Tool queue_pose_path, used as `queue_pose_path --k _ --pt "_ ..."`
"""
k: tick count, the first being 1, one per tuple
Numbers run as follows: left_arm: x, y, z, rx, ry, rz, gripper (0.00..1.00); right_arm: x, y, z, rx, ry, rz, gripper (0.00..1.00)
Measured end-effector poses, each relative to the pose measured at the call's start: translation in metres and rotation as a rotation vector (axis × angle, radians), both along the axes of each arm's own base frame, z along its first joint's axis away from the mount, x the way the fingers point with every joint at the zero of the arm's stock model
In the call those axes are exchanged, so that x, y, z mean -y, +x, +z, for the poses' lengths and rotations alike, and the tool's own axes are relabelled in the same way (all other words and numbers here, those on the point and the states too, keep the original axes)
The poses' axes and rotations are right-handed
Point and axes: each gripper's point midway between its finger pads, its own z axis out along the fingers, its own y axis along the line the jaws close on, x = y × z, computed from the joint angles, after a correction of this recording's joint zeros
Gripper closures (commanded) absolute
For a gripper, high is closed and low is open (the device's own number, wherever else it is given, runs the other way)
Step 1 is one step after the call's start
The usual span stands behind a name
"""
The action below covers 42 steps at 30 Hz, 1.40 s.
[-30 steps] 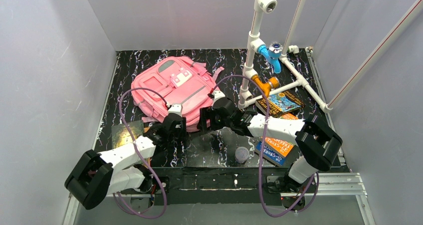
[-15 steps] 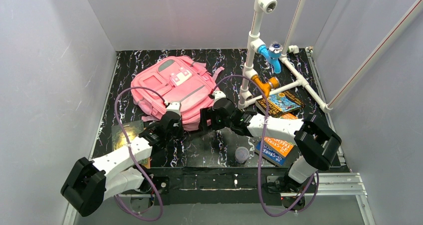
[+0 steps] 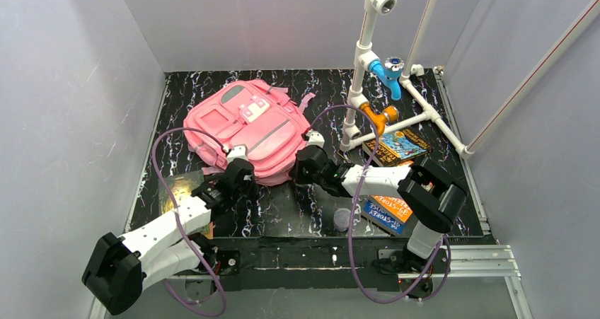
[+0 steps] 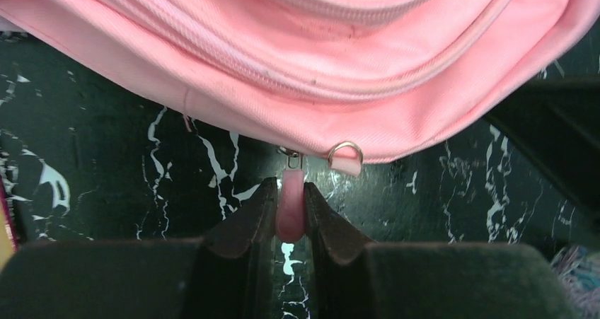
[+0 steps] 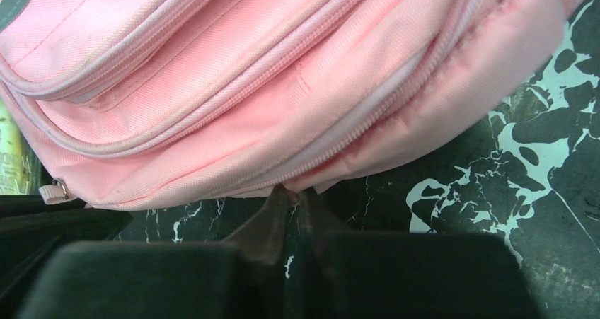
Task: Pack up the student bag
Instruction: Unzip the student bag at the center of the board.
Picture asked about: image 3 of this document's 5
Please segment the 169-storey treehouse book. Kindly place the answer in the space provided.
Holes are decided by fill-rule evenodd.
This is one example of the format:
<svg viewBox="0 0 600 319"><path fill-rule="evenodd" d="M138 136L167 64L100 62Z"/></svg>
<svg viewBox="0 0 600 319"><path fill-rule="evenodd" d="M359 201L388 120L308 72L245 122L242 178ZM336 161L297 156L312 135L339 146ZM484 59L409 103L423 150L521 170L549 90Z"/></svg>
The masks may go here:
<svg viewBox="0 0 600 319"><path fill-rule="evenodd" d="M401 129L380 137L379 147L373 158L377 166L400 166L419 156L431 153L429 145L418 133L410 128Z"/></svg>

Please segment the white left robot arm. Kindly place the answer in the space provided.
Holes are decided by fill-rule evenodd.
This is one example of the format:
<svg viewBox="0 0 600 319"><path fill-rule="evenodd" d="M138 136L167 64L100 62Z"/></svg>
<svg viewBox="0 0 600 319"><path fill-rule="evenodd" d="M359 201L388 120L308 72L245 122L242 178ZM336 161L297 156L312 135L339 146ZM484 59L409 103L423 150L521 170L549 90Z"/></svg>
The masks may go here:
<svg viewBox="0 0 600 319"><path fill-rule="evenodd" d="M205 177L176 208L120 236L98 239L81 281L112 315L124 313L148 287L187 270L215 276L216 246L199 233L240 199L258 193L253 165L235 158Z"/></svg>

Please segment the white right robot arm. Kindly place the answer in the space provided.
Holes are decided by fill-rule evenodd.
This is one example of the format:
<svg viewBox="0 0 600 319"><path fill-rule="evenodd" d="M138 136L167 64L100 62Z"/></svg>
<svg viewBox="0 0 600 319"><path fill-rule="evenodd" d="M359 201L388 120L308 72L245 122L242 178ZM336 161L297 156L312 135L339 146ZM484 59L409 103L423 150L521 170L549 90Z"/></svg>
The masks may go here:
<svg viewBox="0 0 600 319"><path fill-rule="evenodd" d="M428 157L408 166L362 166L336 163L321 147L310 145L297 153L289 176L298 185L316 184L334 197L402 199L417 219L407 250L423 260L451 232L468 199L468 188Z"/></svg>

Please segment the pink student backpack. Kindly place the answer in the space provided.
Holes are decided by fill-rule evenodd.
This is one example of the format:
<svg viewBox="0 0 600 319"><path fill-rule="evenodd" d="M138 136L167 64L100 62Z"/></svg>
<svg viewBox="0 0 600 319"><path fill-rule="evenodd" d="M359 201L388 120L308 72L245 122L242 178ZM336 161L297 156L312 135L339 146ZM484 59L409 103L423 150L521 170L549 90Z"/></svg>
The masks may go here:
<svg viewBox="0 0 600 319"><path fill-rule="evenodd" d="M244 145L257 184L275 186L290 179L310 124L287 88L255 79L234 81L203 100L189 111L183 126L189 150L208 166L225 169L222 148Z"/></svg>

